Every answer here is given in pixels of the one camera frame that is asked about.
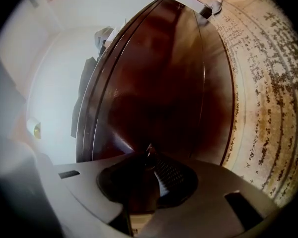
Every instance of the small object on wall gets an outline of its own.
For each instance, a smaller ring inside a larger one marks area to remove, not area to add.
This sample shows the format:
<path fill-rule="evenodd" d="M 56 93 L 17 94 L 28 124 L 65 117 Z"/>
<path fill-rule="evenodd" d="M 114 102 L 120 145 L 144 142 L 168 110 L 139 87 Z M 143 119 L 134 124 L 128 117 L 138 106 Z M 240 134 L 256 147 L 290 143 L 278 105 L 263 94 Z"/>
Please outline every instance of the small object on wall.
<path fill-rule="evenodd" d="M 41 123 L 37 119 L 28 119 L 26 122 L 26 128 L 35 138 L 41 139 Z"/>
<path fill-rule="evenodd" d="M 223 0 L 217 0 L 212 2 L 211 9 L 213 15 L 219 13 L 222 10 L 222 3 Z"/>
<path fill-rule="evenodd" d="M 30 1 L 30 3 L 32 4 L 32 6 L 33 6 L 34 8 L 39 7 L 39 3 L 38 3 L 36 0 L 29 0 L 29 1 Z"/>
<path fill-rule="evenodd" d="M 212 15 L 212 9 L 205 4 L 199 14 L 204 18 L 208 19 Z"/>

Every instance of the brown specks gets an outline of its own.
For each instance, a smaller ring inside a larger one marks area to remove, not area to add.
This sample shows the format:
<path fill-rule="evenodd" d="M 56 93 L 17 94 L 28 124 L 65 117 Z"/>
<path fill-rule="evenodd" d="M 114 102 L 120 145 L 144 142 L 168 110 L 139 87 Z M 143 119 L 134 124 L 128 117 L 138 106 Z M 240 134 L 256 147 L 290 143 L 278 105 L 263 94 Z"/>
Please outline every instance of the brown specks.
<path fill-rule="evenodd" d="M 283 100 L 278 100 L 277 105 L 280 106 L 281 108 L 284 107 L 284 101 Z"/>
<path fill-rule="evenodd" d="M 239 103 L 236 103 L 236 110 L 235 110 L 235 115 L 237 116 L 239 112 Z"/>
<path fill-rule="evenodd" d="M 266 156 L 266 153 L 267 153 L 267 145 L 269 143 L 269 138 L 266 139 L 264 145 L 263 145 L 263 148 L 262 148 L 262 158 L 258 161 L 258 164 L 259 165 L 262 165 L 264 163 L 264 159 L 265 159 L 265 156 Z"/>
<path fill-rule="evenodd" d="M 281 178 L 282 178 L 282 176 L 283 176 L 283 173 L 284 173 L 284 170 L 285 170 L 285 169 L 282 169 L 282 170 L 280 171 L 280 173 L 279 173 L 279 175 L 278 175 L 278 178 L 277 178 L 277 181 L 280 181 L 280 180 L 281 180 Z"/>
<path fill-rule="evenodd" d="M 276 187 L 274 187 L 269 194 L 272 196 L 274 194 L 275 190 L 276 190 Z"/>
<path fill-rule="evenodd" d="M 231 143 L 230 143 L 230 146 L 229 146 L 229 151 L 228 151 L 227 154 L 226 154 L 226 159 L 225 159 L 225 162 L 226 162 L 226 163 L 229 161 L 231 152 L 232 152 L 232 150 L 233 150 L 234 140 L 235 140 L 235 137 L 233 137 L 233 139 L 232 139 L 232 141 L 231 141 Z"/>
<path fill-rule="evenodd" d="M 254 150 L 250 150 L 249 160 L 251 160 L 254 157 Z"/>
<path fill-rule="evenodd" d="M 271 124 L 272 123 L 272 110 L 271 109 L 268 109 L 267 110 L 267 114 L 268 114 L 268 120 L 267 120 L 267 122 L 268 122 L 268 124 Z"/>
<path fill-rule="evenodd" d="M 268 94 L 267 90 L 266 90 L 266 101 L 267 101 L 267 103 L 270 103 L 270 97 L 269 97 L 269 94 Z"/>
<path fill-rule="evenodd" d="M 275 14 L 272 14 L 270 12 L 267 13 L 267 16 L 264 15 L 264 19 L 265 20 L 268 20 L 268 19 L 271 19 L 271 18 L 275 18 L 275 17 L 276 17 Z"/>
<path fill-rule="evenodd" d="M 284 189 L 284 191 L 283 191 L 283 193 L 282 193 L 280 199 L 281 199 L 283 196 L 285 196 L 285 194 L 286 194 L 286 192 L 287 192 L 287 189 L 288 189 L 289 185 L 290 185 L 290 182 L 288 182 L 288 183 L 286 184 L 286 188 Z"/>
<path fill-rule="evenodd" d="M 288 149 L 291 149 L 291 147 L 292 147 L 292 144 L 293 144 L 293 138 L 294 138 L 294 137 L 291 137 L 291 138 L 289 139 Z"/>

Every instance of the black rectangular slot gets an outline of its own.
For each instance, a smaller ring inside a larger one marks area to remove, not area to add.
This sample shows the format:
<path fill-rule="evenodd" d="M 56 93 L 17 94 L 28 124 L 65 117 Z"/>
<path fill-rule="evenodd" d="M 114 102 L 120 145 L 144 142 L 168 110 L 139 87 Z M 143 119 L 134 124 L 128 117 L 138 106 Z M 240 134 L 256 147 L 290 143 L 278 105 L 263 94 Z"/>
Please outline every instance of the black rectangular slot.
<path fill-rule="evenodd" d="M 245 231 L 259 224 L 263 218 L 250 203 L 239 193 L 234 192 L 224 196 L 234 213 L 237 215 Z"/>
<path fill-rule="evenodd" d="M 71 170 L 71 171 L 67 171 L 67 172 L 63 172 L 63 173 L 59 173 L 59 176 L 61 179 L 64 178 L 69 178 L 69 177 L 74 177 L 74 176 L 78 176 L 80 173 L 76 170 Z"/>

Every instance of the brown stained surface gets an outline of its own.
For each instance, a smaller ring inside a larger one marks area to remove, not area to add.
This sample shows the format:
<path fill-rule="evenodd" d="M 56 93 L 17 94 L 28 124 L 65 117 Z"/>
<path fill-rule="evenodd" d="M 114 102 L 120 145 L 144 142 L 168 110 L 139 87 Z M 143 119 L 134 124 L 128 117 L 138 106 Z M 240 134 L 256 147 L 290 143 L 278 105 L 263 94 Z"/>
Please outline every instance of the brown stained surface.
<path fill-rule="evenodd" d="M 285 205 L 298 186 L 296 32 L 274 0 L 223 0 L 209 20 L 226 47 L 235 90 L 223 166 Z"/>

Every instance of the white wall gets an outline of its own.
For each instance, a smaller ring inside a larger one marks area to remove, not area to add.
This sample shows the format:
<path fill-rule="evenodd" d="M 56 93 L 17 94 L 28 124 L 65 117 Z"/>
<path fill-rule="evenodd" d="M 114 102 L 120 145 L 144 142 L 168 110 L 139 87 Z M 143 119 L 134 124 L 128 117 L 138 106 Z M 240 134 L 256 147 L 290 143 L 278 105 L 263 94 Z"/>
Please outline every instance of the white wall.
<path fill-rule="evenodd" d="M 0 63 L 0 136 L 11 137 L 15 121 L 25 105 L 15 83 Z"/>
<path fill-rule="evenodd" d="M 64 31 L 42 61 L 28 99 L 27 118 L 41 122 L 36 148 L 53 164 L 76 162 L 75 138 L 71 137 L 72 112 L 78 98 L 80 76 L 86 59 L 97 59 L 94 34 L 100 27 Z"/>
<path fill-rule="evenodd" d="M 0 33 L 0 60 L 16 84 L 17 90 L 27 98 L 29 73 L 37 54 L 49 37 L 62 30 L 46 0 L 36 0 L 35 8 L 29 0 L 22 0 L 5 23 Z"/>
<path fill-rule="evenodd" d="M 65 29 L 92 25 L 121 26 L 153 0 L 53 0 L 50 6 Z M 196 0 L 177 0 L 200 11 Z"/>

